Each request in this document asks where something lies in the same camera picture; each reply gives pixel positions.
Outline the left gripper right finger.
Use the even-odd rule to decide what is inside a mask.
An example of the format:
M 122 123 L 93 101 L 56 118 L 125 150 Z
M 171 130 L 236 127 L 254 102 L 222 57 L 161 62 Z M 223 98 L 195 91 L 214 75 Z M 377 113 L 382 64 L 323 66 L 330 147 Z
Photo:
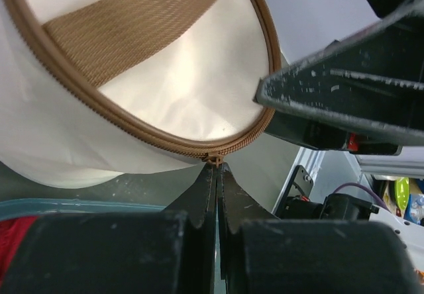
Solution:
M 221 278 L 228 293 L 419 293 L 401 239 L 381 222 L 279 219 L 217 171 Z

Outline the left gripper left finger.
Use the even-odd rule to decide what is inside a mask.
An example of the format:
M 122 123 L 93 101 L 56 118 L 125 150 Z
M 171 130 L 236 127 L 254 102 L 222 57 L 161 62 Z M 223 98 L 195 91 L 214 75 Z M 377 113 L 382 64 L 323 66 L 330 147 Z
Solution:
M 216 177 L 155 213 L 38 217 L 7 268 L 2 293 L 212 293 Z

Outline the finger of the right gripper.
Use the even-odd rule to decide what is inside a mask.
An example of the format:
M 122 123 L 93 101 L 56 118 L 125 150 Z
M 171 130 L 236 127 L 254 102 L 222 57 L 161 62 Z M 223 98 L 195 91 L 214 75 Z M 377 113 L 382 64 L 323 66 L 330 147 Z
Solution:
M 394 13 L 262 78 L 254 100 L 358 142 L 423 144 L 423 15 Z

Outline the cream cylindrical laundry bag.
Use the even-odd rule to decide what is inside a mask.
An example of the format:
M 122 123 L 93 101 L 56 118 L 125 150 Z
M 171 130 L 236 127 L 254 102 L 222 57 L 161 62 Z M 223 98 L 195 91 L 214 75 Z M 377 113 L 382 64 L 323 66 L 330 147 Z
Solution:
M 66 189 L 220 164 L 280 67 L 265 0 L 1 0 L 1 161 Z

